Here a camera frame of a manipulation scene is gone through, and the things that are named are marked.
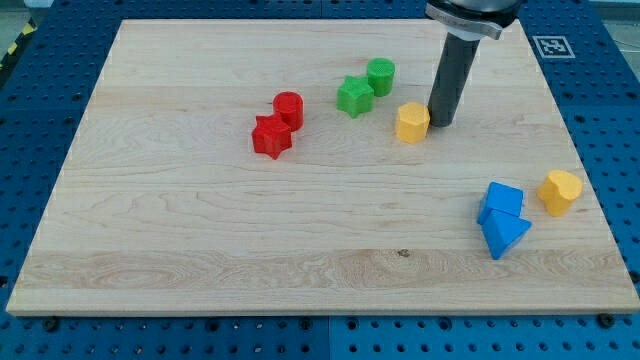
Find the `robot arm flange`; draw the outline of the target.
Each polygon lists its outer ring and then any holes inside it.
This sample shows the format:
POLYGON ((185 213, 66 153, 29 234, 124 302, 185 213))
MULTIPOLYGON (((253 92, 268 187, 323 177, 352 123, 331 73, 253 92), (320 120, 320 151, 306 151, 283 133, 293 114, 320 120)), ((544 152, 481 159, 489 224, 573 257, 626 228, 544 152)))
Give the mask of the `robot arm flange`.
POLYGON ((517 18, 522 0, 428 0, 425 15, 465 41, 499 40, 517 18))

